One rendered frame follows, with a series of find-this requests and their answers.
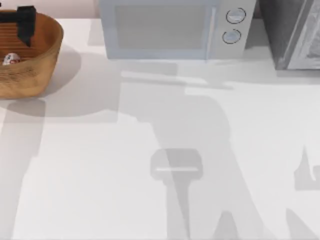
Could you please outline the red and white can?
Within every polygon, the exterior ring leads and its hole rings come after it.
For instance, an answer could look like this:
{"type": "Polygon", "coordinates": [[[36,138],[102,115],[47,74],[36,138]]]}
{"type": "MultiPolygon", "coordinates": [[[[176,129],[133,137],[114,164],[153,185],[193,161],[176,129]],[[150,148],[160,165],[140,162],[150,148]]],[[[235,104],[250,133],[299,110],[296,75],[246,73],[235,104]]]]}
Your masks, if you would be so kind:
{"type": "Polygon", "coordinates": [[[21,58],[17,53],[10,52],[4,57],[2,65],[7,66],[12,64],[17,64],[20,61],[21,61],[21,58]]]}

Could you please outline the wooden basket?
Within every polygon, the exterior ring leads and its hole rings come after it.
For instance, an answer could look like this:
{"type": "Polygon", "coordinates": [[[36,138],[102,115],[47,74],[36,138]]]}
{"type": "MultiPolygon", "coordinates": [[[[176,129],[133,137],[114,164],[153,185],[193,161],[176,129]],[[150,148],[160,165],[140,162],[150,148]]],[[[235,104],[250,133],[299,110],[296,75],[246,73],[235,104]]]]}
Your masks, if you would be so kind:
{"type": "Polygon", "coordinates": [[[64,36],[52,17],[37,13],[31,47],[17,37],[15,23],[0,23],[0,99],[19,99],[41,94],[56,67],[64,36]],[[8,53],[20,56],[19,63],[2,65],[8,53]]]}

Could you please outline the microwave oven glass door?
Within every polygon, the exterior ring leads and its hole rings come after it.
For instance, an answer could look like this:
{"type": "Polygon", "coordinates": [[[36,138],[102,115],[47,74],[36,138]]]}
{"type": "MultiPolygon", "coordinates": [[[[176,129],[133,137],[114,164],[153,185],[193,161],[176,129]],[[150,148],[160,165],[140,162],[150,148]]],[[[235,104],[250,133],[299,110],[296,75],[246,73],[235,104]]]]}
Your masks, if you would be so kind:
{"type": "Polygon", "coordinates": [[[216,0],[98,0],[109,59],[209,57],[216,0]]]}

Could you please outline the microwave oven knob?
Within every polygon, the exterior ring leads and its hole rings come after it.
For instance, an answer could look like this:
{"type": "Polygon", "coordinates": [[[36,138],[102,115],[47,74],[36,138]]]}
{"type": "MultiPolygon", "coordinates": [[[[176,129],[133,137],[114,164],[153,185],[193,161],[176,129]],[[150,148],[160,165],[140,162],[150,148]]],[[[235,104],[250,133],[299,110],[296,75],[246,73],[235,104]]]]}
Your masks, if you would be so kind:
{"type": "Polygon", "coordinates": [[[245,20],[247,16],[246,11],[241,8],[231,9],[226,13],[226,21],[230,24],[239,24],[245,20]]]}
{"type": "Polygon", "coordinates": [[[225,31],[222,34],[222,40],[227,45],[233,45],[239,42],[242,38],[242,33],[237,29],[232,29],[230,31],[225,31]]]}

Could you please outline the pale microwave oven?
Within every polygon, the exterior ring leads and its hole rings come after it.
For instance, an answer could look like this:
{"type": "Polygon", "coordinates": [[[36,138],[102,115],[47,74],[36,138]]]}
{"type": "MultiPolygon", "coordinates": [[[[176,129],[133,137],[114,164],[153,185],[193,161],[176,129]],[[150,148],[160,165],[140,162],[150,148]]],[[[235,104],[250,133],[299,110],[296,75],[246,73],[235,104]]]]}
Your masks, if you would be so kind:
{"type": "Polygon", "coordinates": [[[216,7],[214,21],[210,24],[208,58],[198,60],[229,60],[243,55],[253,19],[257,0],[215,0],[216,7]],[[239,24],[230,24],[226,20],[229,10],[242,8],[246,11],[246,18],[239,24]],[[241,32],[241,39],[235,44],[225,44],[222,34],[237,29],[241,32]]]}

